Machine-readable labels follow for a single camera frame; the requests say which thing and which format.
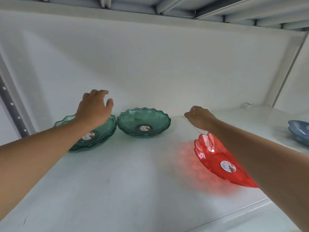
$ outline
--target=round sticker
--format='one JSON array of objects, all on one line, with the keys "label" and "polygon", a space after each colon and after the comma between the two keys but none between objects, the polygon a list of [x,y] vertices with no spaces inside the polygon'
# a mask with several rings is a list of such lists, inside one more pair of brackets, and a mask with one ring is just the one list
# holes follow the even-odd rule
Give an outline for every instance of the round sticker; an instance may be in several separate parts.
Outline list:
[{"label": "round sticker", "polygon": [[140,127],[140,129],[141,129],[142,131],[149,131],[149,130],[150,130],[150,127],[149,127],[148,125],[143,125],[143,126]]},{"label": "round sticker", "polygon": [[93,132],[87,133],[85,136],[83,136],[83,140],[90,140],[91,138],[94,138],[95,134]]},{"label": "round sticker", "polygon": [[221,165],[221,167],[222,167],[225,171],[227,171],[227,172],[229,172],[229,173],[234,173],[234,172],[236,172],[236,167],[235,167],[235,165],[232,164],[232,163],[230,163],[229,161],[222,161],[220,165]]}]

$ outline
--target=red bowl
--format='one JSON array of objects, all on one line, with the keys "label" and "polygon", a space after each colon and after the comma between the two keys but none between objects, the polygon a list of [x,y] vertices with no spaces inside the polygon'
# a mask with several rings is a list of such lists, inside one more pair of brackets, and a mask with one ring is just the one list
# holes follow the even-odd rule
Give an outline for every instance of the red bowl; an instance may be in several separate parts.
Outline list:
[{"label": "red bowl", "polygon": [[201,134],[194,146],[200,162],[218,177],[240,186],[259,188],[213,134]]}]

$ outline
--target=bowl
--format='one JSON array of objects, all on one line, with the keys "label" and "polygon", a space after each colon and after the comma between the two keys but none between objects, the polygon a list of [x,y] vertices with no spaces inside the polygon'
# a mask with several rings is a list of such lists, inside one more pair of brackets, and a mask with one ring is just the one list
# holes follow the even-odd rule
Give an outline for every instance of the bowl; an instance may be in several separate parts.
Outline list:
[{"label": "bowl", "polygon": [[[54,127],[66,124],[71,120],[73,120],[74,118],[75,115],[66,116],[62,121],[57,121]],[[85,136],[83,136],[80,140],[78,140],[70,148],[69,152],[77,153],[81,151],[89,151],[101,146],[114,134],[116,128],[117,128],[116,117],[110,115],[110,117],[104,124],[86,133]]]},{"label": "bowl", "polygon": [[152,108],[134,108],[122,112],[117,125],[126,134],[137,138],[151,138],[167,130],[171,119],[163,111]]},{"label": "bowl", "polygon": [[244,168],[213,134],[201,134],[198,140],[194,141],[194,146],[194,152],[200,162],[219,178],[240,186],[258,188]]},{"label": "bowl", "polygon": [[309,146],[309,123],[300,120],[290,120],[289,130],[294,135],[296,141]]}]

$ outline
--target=blue bowl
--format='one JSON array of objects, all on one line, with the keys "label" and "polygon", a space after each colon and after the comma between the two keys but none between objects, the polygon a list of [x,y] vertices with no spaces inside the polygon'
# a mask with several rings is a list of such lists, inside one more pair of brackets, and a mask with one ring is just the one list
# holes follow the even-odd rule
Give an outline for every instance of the blue bowl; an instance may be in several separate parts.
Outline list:
[{"label": "blue bowl", "polygon": [[294,134],[294,138],[306,145],[309,146],[309,123],[300,120],[290,120],[289,122],[289,130],[292,134]]}]

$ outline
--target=green glass bowl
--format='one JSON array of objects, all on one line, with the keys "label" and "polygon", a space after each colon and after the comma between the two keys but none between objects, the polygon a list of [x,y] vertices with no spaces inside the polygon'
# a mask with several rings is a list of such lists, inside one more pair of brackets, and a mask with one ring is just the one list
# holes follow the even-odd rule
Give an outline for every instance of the green glass bowl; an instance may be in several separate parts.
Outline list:
[{"label": "green glass bowl", "polygon": [[[57,121],[54,125],[60,126],[73,120],[75,115],[66,116],[62,121]],[[101,126],[95,128],[78,140],[69,150],[69,152],[88,151],[97,148],[105,143],[116,131],[117,122],[116,117],[111,115],[108,120]]]},{"label": "green glass bowl", "polygon": [[163,111],[152,108],[134,108],[122,112],[117,118],[118,128],[137,138],[151,138],[167,130],[171,119]]}]

